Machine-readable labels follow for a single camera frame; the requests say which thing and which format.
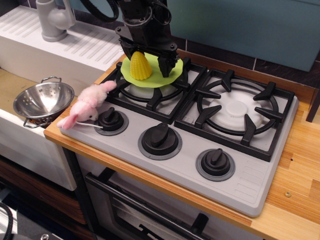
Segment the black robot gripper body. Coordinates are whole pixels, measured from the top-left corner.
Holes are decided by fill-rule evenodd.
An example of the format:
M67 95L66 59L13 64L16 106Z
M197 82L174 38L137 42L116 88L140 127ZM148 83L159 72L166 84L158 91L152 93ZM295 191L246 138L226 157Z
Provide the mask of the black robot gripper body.
M139 52L165 58L178 57L177 44L165 33L171 13L165 6L122 6L124 26L115 32L120 42L137 46Z

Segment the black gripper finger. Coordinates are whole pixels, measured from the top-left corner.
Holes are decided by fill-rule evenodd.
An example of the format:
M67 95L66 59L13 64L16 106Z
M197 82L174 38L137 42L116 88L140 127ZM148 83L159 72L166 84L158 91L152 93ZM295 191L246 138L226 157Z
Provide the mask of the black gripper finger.
M178 62L178 57L174 56L174 57L166 58L164 56L159 56L157 60L158 60L158 66L162 76L164 78L168 78L170 75L170 72L176 67L176 63Z
M132 55L138 50L138 47L132 43L121 41L120 44L124 54L127 56L128 59L131 59Z

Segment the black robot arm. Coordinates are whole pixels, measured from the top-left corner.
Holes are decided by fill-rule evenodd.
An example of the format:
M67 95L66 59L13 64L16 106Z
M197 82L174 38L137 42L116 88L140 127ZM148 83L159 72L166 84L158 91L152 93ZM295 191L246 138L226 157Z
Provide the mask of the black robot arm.
M135 52L157 56L158 66L164 78L176 66L179 55L177 44L166 34L172 15L159 0L120 0L124 26L115 32L128 59Z

